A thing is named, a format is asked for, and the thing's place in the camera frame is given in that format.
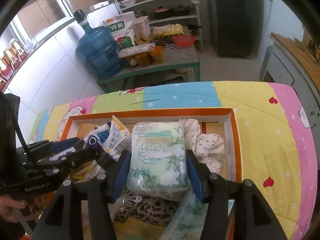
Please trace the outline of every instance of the black refrigerator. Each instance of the black refrigerator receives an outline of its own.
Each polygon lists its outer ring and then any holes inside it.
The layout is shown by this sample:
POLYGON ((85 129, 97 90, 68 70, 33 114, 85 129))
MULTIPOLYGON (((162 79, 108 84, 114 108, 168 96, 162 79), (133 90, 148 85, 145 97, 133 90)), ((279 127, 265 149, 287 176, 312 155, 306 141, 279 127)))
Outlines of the black refrigerator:
POLYGON ((257 30, 257 0, 207 0, 211 44, 219 56, 251 55, 257 30))

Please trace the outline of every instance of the barcode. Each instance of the barcode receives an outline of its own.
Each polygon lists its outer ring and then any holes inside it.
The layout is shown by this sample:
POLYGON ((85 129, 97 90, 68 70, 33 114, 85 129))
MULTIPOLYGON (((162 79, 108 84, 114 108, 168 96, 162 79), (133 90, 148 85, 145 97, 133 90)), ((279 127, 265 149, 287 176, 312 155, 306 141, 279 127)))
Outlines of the barcode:
POLYGON ((124 150, 131 150, 130 136, 121 138, 120 141, 110 150, 109 154, 117 161, 124 150))

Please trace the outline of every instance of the window frame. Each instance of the window frame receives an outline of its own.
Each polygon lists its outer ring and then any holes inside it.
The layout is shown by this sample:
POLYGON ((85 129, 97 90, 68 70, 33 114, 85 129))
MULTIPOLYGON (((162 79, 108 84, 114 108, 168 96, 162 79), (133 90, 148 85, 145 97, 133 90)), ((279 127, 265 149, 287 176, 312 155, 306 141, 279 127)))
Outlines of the window frame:
MULTIPOLYGON (((42 39, 48 36, 51 32, 53 32, 59 26, 73 19, 74 9, 71 5, 70 0, 56 0, 56 1, 66 16, 58 20, 54 24, 50 25, 48 28, 44 29, 42 32, 38 33, 38 35, 35 36, 35 39, 37 42, 40 42, 42 39)), ((31 42, 31 38, 29 37, 26 30, 24 29, 21 21, 19 20, 18 14, 10 22, 10 25, 13 28, 13 31, 15 32, 15 34, 17 35, 21 43, 27 44, 31 42)))

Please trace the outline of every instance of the red pot lid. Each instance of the red pot lid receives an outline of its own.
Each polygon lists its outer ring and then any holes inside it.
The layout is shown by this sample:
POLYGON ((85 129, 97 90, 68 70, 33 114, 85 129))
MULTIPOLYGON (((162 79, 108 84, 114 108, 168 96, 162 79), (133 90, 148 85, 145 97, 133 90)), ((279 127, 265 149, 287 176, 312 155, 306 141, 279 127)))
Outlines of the red pot lid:
POLYGON ((157 13, 157 12, 165 12, 165 11, 169 11, 169 8, 163 8, 162 6, 160 6, 159 9, 156 9, 153 12, 157 13))

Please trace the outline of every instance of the leopard print fabric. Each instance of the leopard print fabric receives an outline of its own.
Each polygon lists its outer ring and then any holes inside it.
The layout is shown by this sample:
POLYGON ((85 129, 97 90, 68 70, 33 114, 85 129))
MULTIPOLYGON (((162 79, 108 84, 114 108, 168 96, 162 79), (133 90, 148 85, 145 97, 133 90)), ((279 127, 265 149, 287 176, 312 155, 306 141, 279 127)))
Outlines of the leopard print fabric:
POLYGON ((139 196, 138 201, 134 203, 132 197, 134 196, 131 192, 125 190, 125 204, 117 213, 115 221, 124 223, 128 217, 133 217, 154 226, 166 227, 179 206, 177 201, 151 196, 139 196))

